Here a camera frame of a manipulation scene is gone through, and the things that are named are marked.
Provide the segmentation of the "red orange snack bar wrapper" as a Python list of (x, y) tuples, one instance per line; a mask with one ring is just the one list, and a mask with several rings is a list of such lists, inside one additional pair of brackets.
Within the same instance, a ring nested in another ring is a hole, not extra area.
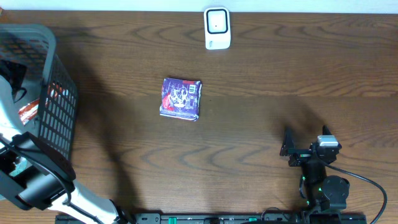
[[(59, 88), (59, 90), (60, 90), (60, 93), (54, 88), (49, 88), (47, 93), (50, 94), (51, 98), (58, 98), (61, 95), (64, 95), (64, 96), (69, 95), (68, 90), (64, 90), (63, 88)], [(38, 109), (39, 109), (39, 103), (40, 103), (40, 100), (36, 99), (34, 101), (31, 101), (27, 105), (23, 106), (18, 111), (19, 118), (22, 121), (22, 124), (24, 126), (37, 115)]]

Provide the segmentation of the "purple Carefree packet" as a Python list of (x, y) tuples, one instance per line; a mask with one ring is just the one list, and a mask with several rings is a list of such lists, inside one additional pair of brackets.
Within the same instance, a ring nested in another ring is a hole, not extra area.
[(199, 118), (201, 81), (165, 78), (161, 91), (161, 116), (196, 121)]

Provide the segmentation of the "white barcode scanner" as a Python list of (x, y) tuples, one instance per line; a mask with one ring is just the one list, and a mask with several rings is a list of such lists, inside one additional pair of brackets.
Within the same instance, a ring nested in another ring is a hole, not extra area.
[(210, 7), (203, 13), (205, 47), (207, 50), (224, 50), (231, 45), (231, 21), (225, 7)]

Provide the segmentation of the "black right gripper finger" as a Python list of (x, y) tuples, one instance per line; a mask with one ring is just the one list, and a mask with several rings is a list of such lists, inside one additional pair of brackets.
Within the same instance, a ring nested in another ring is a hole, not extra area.
[[(330, 135), (330, 134), (333, 135), (326, 125), (324, 125), (322, 127), (322, 135), (324, 135), (324, 134), (325, 135)], [(341, 144), (339, 143), (339, 145), (336, 148), (341, 149), (342, 148)]]
[(291, 156), (294, 153), (294, 150), (295, 150), (295, 144), (291, 129), (285, 128), (284, 139), (282, 142), (279, 156)]

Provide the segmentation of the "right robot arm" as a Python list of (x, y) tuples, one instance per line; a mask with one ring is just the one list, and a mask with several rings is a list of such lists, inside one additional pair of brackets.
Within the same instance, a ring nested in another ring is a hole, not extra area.
[(302, 212), (307, 223), (322, 215), (338, 216), (346, 208), (349, 182), (337, 175), (326, 174), (327, 165), (336, 161), (340, 149), (341, 144), (327, 126), (322, 127), (322, 134), (307, 149), (295, 147), (289, 128), (284, 132), (280, 155), (289, 158), (289, 166), (302, 170), (299, 192), (308, 203), (308, 208)]

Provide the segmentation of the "grey plastic mesh basket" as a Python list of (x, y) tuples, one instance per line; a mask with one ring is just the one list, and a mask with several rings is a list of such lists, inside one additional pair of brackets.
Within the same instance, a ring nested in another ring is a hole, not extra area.
[[(1, 24), (1, 61), (25, 66), (21, 90), (13, 93), (19, 111), (36, 99), (37, 115), (26, 125), (26, 131), (52, 146), (66, 159), (72, 153), (78, 90), (56, 54), (53, 32), (38, 24)], [(49, 88), (69, 91), (68, 96), (51, 98)]]

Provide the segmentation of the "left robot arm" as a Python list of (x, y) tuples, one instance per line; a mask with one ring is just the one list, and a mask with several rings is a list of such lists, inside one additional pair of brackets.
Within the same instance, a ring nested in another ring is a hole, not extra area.
[(1, 195), (22, 210), (54, 210), (83, 223), (135, 223), (77, 182), (71, 163), (26, 131), (13, 99), (24, 74), (25, 66), (1, 61)]

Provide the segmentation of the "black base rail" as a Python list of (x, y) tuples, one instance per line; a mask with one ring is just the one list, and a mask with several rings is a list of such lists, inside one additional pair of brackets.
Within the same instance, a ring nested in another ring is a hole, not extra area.
[[(240, 224), (240, 223), (303, 223), (298, 216), (289, 216), (283, 213), (270, 212), (260, 214), (207, 214), (207, 215), (161, 215), (158, 213), (137, 213), (133, 215), (137, 224)], [(364, 215), (313, 215), (310, 223), (342, 223), (342, 224), (366, 224)]]

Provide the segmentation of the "mint green snack packet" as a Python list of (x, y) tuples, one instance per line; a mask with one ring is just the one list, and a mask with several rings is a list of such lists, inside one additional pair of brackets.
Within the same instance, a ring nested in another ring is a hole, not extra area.
[(15, 177), (25, 171), (28, 168), (28, 161), (24, 157), (16, 157), (15, 161), (13, 162), (15, 168), (9, 173), (10, 176)]

